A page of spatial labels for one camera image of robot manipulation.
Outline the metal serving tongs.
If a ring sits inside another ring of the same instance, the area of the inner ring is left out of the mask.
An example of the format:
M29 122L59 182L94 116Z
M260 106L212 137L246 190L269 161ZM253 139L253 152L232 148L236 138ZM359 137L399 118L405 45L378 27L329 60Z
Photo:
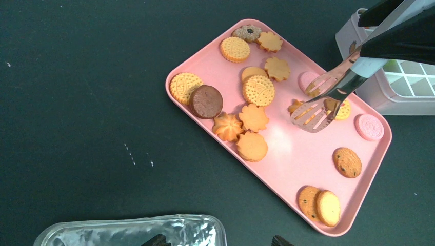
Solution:
M313 98L291 114L294 125L310 133L324 129L334 120L334 115L332 119L327 119L325 100L343 102L390 60L361 57L362 43L343 62L317 77L307 87L305 93Z

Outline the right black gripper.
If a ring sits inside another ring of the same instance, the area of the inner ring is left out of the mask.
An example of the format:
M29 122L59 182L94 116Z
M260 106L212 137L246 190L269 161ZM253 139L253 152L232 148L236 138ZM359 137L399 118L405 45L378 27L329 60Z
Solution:
M358 26L375 28L361 57L434 65L434 1L380 1L360 15Z

